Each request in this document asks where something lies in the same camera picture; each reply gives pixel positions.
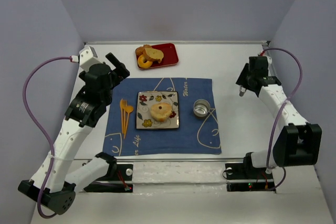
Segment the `metal tongs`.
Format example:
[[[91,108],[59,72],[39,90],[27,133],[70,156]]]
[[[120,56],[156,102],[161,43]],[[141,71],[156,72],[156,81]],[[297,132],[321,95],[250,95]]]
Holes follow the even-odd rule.
[[[242,85],[239,86],[239,96],[243,97],[246,93],[247,89],[243,87]]]

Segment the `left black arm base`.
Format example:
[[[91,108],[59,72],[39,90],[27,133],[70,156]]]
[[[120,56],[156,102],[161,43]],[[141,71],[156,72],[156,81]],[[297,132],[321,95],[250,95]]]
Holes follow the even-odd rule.
[[[117,164],[116,170],[109,169],[108,173],[96,179],[83,190],[86,193],[132,193],[133,164]]]

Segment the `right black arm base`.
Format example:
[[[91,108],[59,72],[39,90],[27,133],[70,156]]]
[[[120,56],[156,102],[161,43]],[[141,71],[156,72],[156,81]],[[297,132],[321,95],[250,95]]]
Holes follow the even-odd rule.
[[[275,187],[272,174],[265,168],[246,168],[243,163],[227,163],[222,172],[228,192],[268,191]]]

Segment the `pale speckled bagel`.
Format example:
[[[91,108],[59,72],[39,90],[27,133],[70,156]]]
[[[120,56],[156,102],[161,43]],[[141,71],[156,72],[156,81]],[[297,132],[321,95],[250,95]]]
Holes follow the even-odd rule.
[[[158,122],[165,122],[172,111],[172,106],[169,103],[156,103],[150,108],[151,117]]]

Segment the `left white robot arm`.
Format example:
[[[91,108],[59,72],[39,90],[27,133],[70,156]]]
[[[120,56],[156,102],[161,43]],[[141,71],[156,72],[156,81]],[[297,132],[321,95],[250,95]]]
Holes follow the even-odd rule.
[[[68,171],[82,143],[112,103],[112,90],[130,72],[112,53],[108,53],[106,59],[114,65],[113,69],[89,49],[67,59],[79,63],[82,69],[79,78],[85,84],[66,110],[55,140],[37,121],[27,103],[31,74],[23,87],[25,109],[46,137],[50,151],[37,172],[29,180],[20,182],[18,191],[36,202],[37,211],[44,219],[64,214],[73,204],[77,192],[98,178],[113,176],[117,172],[116,158],[104,152],[96,154],[87,165],[75,172]]]

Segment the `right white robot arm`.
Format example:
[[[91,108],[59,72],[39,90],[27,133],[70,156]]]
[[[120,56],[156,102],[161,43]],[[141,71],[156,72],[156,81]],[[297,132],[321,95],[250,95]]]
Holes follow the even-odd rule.
[[[268,149],[247,153],[246,168],[310,166],[318,161],[322,129],[306,120],[285,95],[280,80],[269,75],[266,56],[249,57],[236,83],[239,95],[253,92],[274,118]]]

